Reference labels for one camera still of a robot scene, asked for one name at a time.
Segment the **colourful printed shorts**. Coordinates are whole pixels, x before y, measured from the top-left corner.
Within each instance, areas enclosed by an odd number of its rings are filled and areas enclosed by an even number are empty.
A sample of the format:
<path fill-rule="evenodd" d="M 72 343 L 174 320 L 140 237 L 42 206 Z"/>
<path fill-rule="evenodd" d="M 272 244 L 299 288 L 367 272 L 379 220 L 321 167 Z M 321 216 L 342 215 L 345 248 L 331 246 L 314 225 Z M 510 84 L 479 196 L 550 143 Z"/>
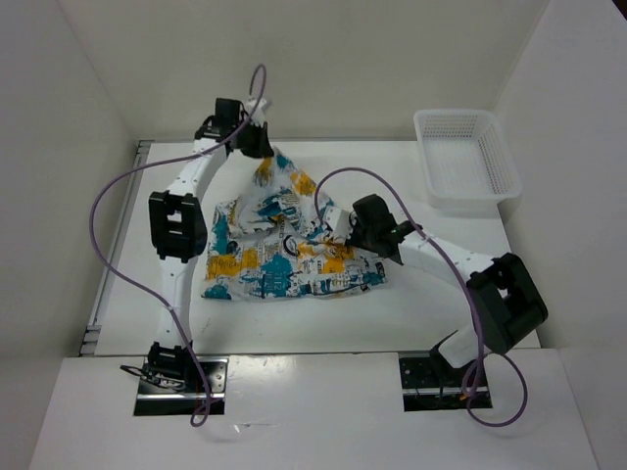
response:
<path fill-rule="evenodd" d="M 288 157 L 263 160 L 234 200 L 216 205 L 202 297 L 340 298 L 386 281 L 381 257 L 350 247 L 320 217 L 339 209 Z"/>

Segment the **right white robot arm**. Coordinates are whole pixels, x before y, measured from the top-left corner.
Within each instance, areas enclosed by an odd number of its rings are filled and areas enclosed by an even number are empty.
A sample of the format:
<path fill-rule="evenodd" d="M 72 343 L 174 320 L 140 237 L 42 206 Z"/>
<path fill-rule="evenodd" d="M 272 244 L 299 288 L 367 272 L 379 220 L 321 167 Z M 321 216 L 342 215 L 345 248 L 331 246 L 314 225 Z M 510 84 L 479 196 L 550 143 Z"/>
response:
<path fill-rule="evenodd" d="M 548 319 L 547 306 L 523 260 L 498 258 L 444 241 L 406 220 L 396 221 L 385 201 L 366 196 L 332 223 L 348 235 L 347 244 L 399 265 L 420 269 L 471 300 L 470 324 L 434 347 L 431 377 L 451 385 L 464 367 L 483 353 L 508 353 Z"/>

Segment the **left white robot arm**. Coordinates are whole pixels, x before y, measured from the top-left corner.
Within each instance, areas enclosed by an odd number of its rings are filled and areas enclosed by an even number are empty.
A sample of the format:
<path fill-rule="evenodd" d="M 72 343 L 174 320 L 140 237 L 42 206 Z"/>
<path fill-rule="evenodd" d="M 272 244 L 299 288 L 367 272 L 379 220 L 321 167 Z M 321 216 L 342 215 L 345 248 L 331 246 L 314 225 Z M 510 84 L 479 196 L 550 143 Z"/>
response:
<path fill-rule="evenodd" d="M 265 98 L 250 97 L 246 102 L 216 99 L 214 113 L 195 133 L 194 158 L 166 190 L 149 197 L 151 242 L 160 260 L 160 296 L 166 305 L 143 373 L 161 387 L 181 392 L 201 380 L 187 349 L 191 343 L 192 278 L 208 241 L 201 202 L 232 151 L 254 159 L 273 155 L 267 136 L 267 107 Z"/>

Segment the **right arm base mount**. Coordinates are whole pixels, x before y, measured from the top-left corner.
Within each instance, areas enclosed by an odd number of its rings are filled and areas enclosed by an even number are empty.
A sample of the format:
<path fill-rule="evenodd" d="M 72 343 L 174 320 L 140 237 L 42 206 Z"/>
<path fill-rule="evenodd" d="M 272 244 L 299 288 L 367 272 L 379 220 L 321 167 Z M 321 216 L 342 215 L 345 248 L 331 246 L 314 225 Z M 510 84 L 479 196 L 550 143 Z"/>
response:
<path fill-rule="evenodd" d="M 398 362 L 405 412 L 466 408 L 461 381 L 467 366 L 436 372 L 427 352 L 400 354 Z"/>

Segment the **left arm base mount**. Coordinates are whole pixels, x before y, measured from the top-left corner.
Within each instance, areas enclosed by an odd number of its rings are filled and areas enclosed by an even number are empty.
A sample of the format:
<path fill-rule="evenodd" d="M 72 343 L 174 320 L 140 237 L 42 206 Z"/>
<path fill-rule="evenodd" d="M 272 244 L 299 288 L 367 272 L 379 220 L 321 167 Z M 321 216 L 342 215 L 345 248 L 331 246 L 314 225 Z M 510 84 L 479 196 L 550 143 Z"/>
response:
<path fill-rule="evenodd" d="M 210 387 L 211 415 L 223 415 L 229 359 L 225 356 L 201 357 L 200 364 Z M 134 416 L 191 416 L 207 400 L 200 378 L 184 382 L 161 373 L 148 372 L 148 362 L 141 367 L 121 365 L 120 370 L 136 377 Z"/>

